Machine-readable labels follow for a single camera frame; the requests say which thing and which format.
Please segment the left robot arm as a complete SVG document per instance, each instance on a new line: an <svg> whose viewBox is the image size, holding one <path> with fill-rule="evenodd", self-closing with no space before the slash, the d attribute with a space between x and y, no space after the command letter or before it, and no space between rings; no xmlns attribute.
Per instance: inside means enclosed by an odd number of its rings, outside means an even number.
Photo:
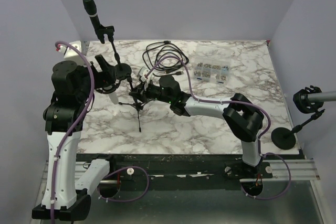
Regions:
<svg viewBox="0 0 336 224"><path fill-rule="evenodd" d="M32 210L33 219L85 220L100 181L116 175L115 164L95 159L79 179L75 178L77 148L88 106L94 99L93 90L116 81L115 67L102 55L95 59L101 71L71 60L59 62L52 69L54 92L43 113L49 148L47 185L41 203Z"/></svg>

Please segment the black tripod mic stand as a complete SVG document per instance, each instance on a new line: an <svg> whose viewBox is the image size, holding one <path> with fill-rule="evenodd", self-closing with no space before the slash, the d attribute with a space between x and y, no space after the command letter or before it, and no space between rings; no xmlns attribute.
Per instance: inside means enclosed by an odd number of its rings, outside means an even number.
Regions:
<svg viewBox="0 0 336 224"><path fill-rule="evenodd" d="M105 95L108 96L108 94L110 94L112 92L116 92L116 90L119 88L120 84L121 84L121 80L118 80L118 82L115 83L111 87L102 88L102 89L95 89L95 91L99 94L105 94ZM138 125L139 125L139 132L142 132L141 123L140 123L140 111L143 110L145 103L142 103L142 102L133 98L133 103L125 103L125 102L120 102L119 101L118 105L128 105L128 106L131 106L132 108L136 109L137 118L138 118Z"/></svg>

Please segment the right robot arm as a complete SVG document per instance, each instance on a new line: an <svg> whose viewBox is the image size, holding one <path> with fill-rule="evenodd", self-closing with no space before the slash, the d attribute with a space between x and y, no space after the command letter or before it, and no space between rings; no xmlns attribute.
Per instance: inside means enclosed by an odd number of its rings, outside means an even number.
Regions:
<svg viewBox="0 0 336 224"><path fill-rule="evenodd" d="M129 95L143 103L168 103L170 109L179 116L208 116L225 120L242 143L242 173L249 178L259 174L261 156L257 134L262 128L264 115L244 95L236 93L230 100L196 99L183 92L172 76L161 77L158 86L152 81L142 81Z"/></svg>

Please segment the white microphone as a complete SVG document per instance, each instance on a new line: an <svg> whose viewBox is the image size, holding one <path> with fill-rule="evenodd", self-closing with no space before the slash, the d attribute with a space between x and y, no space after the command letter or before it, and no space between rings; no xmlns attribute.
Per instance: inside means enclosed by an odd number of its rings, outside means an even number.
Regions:
<svg viewBox="0 0 336 224"><path fill-rule="evenodd" d="M118 99L118 96L115 92L112 92L112 93L108 94L108 97L113 104L119 104L119 99Z"/></svg>

